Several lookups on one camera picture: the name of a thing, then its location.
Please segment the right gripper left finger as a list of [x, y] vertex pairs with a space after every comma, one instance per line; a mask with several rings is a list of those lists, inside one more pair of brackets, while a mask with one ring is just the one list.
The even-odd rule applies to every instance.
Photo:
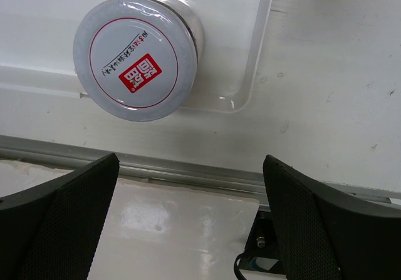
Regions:
[[1, 197], [1, 279], [86, 279], [119, 167], [110, 153]]

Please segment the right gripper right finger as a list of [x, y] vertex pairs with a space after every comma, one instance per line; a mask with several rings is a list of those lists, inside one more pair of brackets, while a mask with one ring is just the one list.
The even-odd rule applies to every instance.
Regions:
[[288, 279], [400, 279], [400, 206], [346, 194], [272, 155], [263, 177]]

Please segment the short white-lid jar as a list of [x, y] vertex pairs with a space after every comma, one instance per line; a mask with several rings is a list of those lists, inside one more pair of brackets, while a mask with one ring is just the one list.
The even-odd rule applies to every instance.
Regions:
[[185, 102], [203, 47], [201, 22], [184, 0], [107, 0], [81, 20], [73, 62], [98, 106], [150, 122]]

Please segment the white divided organizer tray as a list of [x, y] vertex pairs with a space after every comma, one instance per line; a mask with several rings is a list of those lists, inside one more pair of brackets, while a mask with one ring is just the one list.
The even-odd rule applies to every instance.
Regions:
[[120, 118], [248, 101], [272, 0], [1, 0], [1, 88]]

